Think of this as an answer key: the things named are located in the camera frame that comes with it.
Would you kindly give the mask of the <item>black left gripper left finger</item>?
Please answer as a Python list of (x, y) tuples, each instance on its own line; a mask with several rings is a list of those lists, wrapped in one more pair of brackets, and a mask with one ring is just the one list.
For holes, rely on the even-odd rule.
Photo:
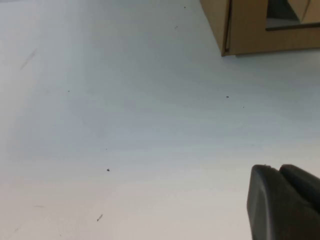
[(254, 165), (247, 213), (254, 240), (318, 240), (320, 213), (284, 178), (280, 169)]

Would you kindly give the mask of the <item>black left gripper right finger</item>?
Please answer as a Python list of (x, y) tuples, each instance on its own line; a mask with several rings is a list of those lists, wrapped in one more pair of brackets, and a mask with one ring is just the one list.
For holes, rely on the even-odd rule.
[(291, 186), (319, 213), (320, 179), (292, 164), (284, 164), (279, 172)]

